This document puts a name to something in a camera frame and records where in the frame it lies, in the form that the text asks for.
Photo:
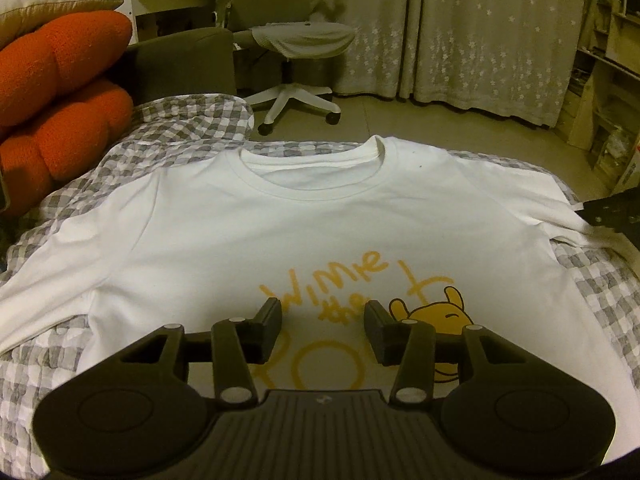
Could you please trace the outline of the white Pooh t-shirt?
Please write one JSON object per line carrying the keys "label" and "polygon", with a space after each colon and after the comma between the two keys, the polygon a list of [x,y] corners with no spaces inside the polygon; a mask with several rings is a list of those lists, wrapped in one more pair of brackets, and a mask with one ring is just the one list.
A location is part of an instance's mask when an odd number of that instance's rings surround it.
{"label": "white Pooh t-shirt", "polygon": [[259,390],[385,391],[393,373],[362,327],[375,300],[442,333],[484,325],[595,388],[616,416],[615,460],[639,444],[639,393],[554,242],[600,240],[542,172],[380,136],[327,155],[238,148],[65,220],[2,286],[1,345],[82,315],[88,370],[165,324],[204,332],[274,297],[282,341]]}

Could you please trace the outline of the wooden shelf unit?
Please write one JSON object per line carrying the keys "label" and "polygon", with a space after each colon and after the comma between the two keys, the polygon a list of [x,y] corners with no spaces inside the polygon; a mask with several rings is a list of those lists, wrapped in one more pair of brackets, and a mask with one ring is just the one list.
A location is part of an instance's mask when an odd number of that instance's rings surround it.
{"label": "wooden shelf unit", "polygon": [[608,194],[639,184],[639,0],[585,0],[555,130]]}

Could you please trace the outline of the grey star curtain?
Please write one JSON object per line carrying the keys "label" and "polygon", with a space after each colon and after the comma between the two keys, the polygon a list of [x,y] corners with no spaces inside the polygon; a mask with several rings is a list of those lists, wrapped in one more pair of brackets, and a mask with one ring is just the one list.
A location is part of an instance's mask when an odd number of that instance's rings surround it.
{"label": "grey star curtain", "polygon": [[355,29],[336,92],[443,102],[554,126],[596,0],[334,0]]}

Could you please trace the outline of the grey checkered bed quilt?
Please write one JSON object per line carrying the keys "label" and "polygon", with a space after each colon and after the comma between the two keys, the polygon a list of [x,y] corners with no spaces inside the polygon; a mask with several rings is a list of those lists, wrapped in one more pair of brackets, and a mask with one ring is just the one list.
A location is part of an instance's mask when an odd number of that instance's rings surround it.
{"label": "grey checkered bed quilt", "polygon": [[[254,118],[238,98],[222,94],[171,96],[139,105],[130,133],[98,166],[52,193],[35,211],[1,232],[1,279],[9,281],[66,219],[102,203],[116,188],[155,169],[209,159],[225,148],[247,145],[267,156],[339,153],[349,141],[250,140]],[[639,280],[629,263],[604,248],[552,245],[570,271],[605,336],[639,377]],[[90,330],[83,315],[63,321],[1,356],[1,471],[14,479],[47,472],[30,421],[36,404],[75,375]]]}

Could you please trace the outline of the red knitted cushion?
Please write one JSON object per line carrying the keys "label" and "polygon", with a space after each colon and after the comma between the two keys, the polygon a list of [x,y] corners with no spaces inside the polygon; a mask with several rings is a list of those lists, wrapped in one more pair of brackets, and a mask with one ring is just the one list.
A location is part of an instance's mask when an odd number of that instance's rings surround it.
{"label": "red knitted cushion", "polygon": [[129,128],[129,93],[104,78],[125,53],[128,18],[67,14],[1,51],[2,214],[16,218],[96,166]]}

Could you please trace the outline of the grey garment on chair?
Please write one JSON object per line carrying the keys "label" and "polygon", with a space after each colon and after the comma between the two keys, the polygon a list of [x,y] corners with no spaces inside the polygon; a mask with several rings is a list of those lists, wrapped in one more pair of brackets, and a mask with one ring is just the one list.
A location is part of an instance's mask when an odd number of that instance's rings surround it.
{"label": "grey garment on chair", "polygon": [[343,54],[356,30],[340,23],[273,23],[250,29],[259,47],[278,52],[289,60],[320,60]]}

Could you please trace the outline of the beige pillow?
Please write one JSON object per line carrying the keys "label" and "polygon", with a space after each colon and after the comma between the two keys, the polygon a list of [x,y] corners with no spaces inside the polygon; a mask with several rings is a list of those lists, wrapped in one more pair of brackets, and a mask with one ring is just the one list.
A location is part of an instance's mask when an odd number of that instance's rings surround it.
{"label": "beige pillow", "polygon": [[5,48],[18,37],[61,16],[115,10],[124,0],[1,0],[1,39]]}

